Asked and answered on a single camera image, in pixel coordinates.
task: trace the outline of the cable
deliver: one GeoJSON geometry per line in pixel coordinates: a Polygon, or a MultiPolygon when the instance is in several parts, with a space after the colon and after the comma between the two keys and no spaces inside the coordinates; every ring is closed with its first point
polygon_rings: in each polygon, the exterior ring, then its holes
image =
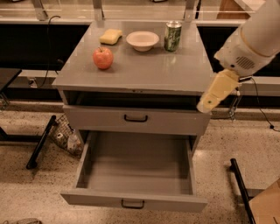
{"type": "Polygon", "coordinates": [[[268,119],[268,117],[265,115],[265,113],[263,112],[262,110],[262,106],[261,106],[261,103],[260,103],[260,99],[259,99],[259,92],[258,92],[258,89],[257,89],[257,85],[256,85],[256,81],[254,80],[254,78],[252,77],[251,80],[254,82],[255,84],[255,93],[256,93],[256,100],[257,100],[257,104],[259,105],[259,109],[261,110],[262,114],[264,115],[265,117],[265,120],[269,123],[269,128],[271,130],[274,130],[274,131],[277,131],[277,132],[280,132],[279,129],[275,129],[274,125],[270,122],[270,120],[268,119]]]}
{"type": "Polygon", "coordinates": [[[40,86],[37,86],[37,88],[41,88],[45,85],[46,82],[46,77],[49,73],[49,69],[50,69],[50,60],[51,60],[51,55],[52,55],[52,42],[50,39],[50,24],[52,22],[53,18],[60,18],[60,16],[53,16],[49,19],[49,22],[47,23],[47,27],[46,27],[46,35],[47,35],[47,40],[48,40],[48,45],[49,45],[49,53],[48,53],[48,59],[47,59],[47,69],[45,71],[45,78],[42,82],[42,84],[40,86]]]}
{"type": "Polygon", "coordinates": [[[211,117],[211,120],[229,120],[232,119],[231,116],[226,116],[226,117],[211,117]]]}

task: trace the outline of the empty drawer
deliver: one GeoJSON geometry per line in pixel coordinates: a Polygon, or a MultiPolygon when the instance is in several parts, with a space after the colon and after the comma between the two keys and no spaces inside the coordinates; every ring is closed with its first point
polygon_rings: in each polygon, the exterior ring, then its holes
{"type": "Polygon", "coordinates": [[[77,130],[106,130],[176,135],[203,135],[209,114],[195,110],[104,108],[64,106],[71,124],[77,130]]]}
{"type": "Polygon", "coordinates": [[[200,212],[187,136],[91,132],[74,189],[61,193],[72,205],[200,212]]]}

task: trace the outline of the yellow sponge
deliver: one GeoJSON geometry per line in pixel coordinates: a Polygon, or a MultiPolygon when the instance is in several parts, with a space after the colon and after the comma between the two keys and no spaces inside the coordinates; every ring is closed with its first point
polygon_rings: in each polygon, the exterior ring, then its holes
{"type": "Polygon", "coordinates": [[[102,44],[114,45],[122,35],[123,33],[121,30],[108,29],[99,37],[99,41],[102,44]]]}

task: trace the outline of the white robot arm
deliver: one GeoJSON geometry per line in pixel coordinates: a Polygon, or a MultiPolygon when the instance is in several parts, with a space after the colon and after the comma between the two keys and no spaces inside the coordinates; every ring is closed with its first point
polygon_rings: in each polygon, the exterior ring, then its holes
{"type": "Polygon", "coordinates": [[[208,113],[280,52],[280,0],[267,0],[259,11],[227,39],[214,57],[225,68],[217,73],[197,109],[208,113]]]}

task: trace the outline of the drawer handle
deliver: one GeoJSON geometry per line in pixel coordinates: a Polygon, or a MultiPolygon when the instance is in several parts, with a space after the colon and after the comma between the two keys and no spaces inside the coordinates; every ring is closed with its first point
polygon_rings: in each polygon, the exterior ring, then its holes
{"type": "Polygon", "coordinates": [[[124,200],[122,199],[122,207],[123,208],[130,208],[130,209],[142,209],[145,206],[145,201],[142,201],[142,205],[141,206],[125,206],[124,205],[124,200]]]}
{"type": "Polygon", "coordinates": [[[148,121],[148,116],[146,115],[143,119],[134,119],[124,115],[124,120],[129,123],[145,123],[148,121]]]}

